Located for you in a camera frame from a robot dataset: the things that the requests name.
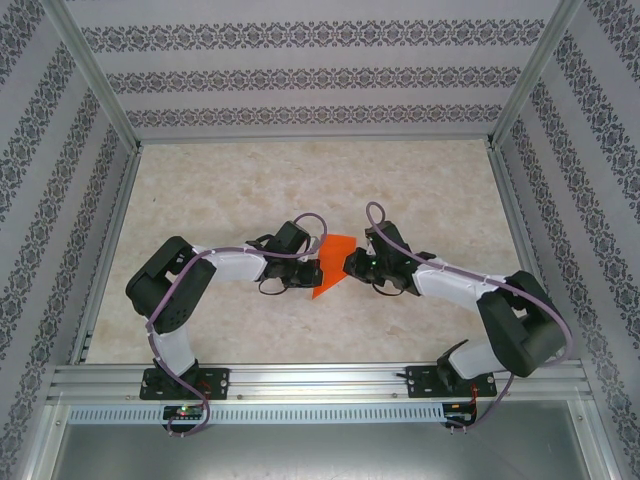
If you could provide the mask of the aluminium side rail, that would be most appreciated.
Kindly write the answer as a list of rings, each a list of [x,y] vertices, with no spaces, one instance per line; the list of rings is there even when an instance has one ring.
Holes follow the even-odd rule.
[[[126,167],[122,172],[117,195],[114,198],[111,215],[104,232],[96,269],[81,310],[80,323],[73,338],[73,348],[69,351],[67,357],[67,365],[78,365],[86,359],[85,351],[87,347],[85,344],[86,341],[91,341],[98,319],[143,150],[143,145],[139,143],[131,152]]]
[[[540,269],[538,268],[526,228],[525,218],[520,210],[520,205],[501,152],[489,145],[487,147],[487,155],[521,268],[531,273],[540,283],[545,293],[549,295]]]

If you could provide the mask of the right aluminium frame post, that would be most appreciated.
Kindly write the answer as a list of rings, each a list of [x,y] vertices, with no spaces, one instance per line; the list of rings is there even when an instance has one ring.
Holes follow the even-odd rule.
[[[507,137],[530,92],[541,77],[554,49],[575,17],[583,0],[559,0],[549,22],[541,33],[515,87],[487,136],[491,150],[499,147]]]

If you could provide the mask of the aluminium rail along wall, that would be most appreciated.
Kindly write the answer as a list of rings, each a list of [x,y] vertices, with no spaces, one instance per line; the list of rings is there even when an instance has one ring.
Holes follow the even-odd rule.
[[[300,142],[378,142],[378,141],[475,141],[490,143],[488,134],[452,133],[452,134],[399,134],[399,135],[243,135],[214,137],[167,137],[140,140],[141,146],[186,145],[186,144],[236,144],[236,143],[300,143]]]

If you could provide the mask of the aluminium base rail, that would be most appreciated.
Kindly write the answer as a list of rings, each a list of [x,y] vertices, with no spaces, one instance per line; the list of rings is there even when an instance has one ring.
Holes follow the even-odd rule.
[[[405,401],[396,376],[403,363],[235,364],[227,401],[237,403],[365,403]],[[144,364],[81,364],[55,368],[46,400],[64,404],[138,403]],[[568,361],[513,381],[506,400],[591,399],[583,365]]]

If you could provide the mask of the grey metal sheet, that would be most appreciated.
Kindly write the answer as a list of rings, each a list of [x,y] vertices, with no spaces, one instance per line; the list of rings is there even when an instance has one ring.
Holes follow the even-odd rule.
[[[156,422],[46,409],[24,480],[624,480],[589,401],[503,404],[482,426],[216,425],[173,439]]]

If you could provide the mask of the left aluminium frame post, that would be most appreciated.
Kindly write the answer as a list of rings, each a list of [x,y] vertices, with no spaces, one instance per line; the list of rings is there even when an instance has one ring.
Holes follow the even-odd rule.
[[[119,137],[129,148],[137,150],[140,140],[66,1],[39,1]]]

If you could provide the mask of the right aluminium side rail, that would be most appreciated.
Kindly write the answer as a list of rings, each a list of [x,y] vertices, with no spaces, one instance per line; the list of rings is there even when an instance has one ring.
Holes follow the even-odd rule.
[[[521,268],[531,273],[540,283],[545,293],[549,295],[540,269],[538,268],[526,228],[525,218],[520,210],[520,205],[501,152],[489,145],[487,147],[487,155]]]

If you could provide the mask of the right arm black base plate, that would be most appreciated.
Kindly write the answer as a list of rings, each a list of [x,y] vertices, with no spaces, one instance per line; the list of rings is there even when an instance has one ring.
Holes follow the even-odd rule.
[[[489,374],[463,379],[452,368],[437,365],[410,365],[403,374],[410,398],[467,398],[472,391],[480,398],[497,395],[497,387]]]

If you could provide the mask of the left aluminium side rail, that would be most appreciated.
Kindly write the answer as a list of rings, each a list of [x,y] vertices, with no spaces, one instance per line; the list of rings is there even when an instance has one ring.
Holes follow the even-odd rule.
[[[86,359],[85,351],[87,347],[85,344],[86,341],[91,341],[98,319],[143,150],[143,145],[139,143],[131,152],[126,167],[122,172],[117,195],[114,198],[111,215],[104,232],[96,269],[81,310],[80,323],[73,338],[73,348],[69,351],[67,357],[67,365],[78,365]]]

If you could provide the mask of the aluminium frame post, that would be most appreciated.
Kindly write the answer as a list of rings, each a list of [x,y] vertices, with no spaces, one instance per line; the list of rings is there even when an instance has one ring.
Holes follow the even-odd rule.
[[[119,137],[129,148],[137,150],[140,140],[66,1],[39,1]]]
[[[491,150],[499,147],[507,137],[530,92],[541,77],[554,49],[575,17],[583,0],[559,0],[549,22],[541,33],[515,87],[487,136]]]

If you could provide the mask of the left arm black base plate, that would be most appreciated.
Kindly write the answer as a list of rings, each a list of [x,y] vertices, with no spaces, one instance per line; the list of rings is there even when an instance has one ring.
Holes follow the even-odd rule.
[[[181,379],[207,400],[226,400],[230,371],[194,365]],[[164,370],[145,369],[139,391],[142,400],[196,400],[198,396],[171,378]]]

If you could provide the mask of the circuit board with green light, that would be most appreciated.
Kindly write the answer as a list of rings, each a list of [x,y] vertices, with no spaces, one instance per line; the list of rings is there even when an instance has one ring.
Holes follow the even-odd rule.
[[[200,421],[203,418],[203,408],[196,405],[165,406],[163,419]]]

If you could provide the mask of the orange paper sheet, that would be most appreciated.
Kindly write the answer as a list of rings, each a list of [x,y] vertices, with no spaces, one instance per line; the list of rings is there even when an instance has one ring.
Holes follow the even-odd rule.
[[[320,261],[320,269],[323,280],[320,286],[314,287],[312,299],[336,286],[347,274],[344,272],[346,258],[355,252],[357,239],[353,236],[329,234],[318,251],[317,259]]]

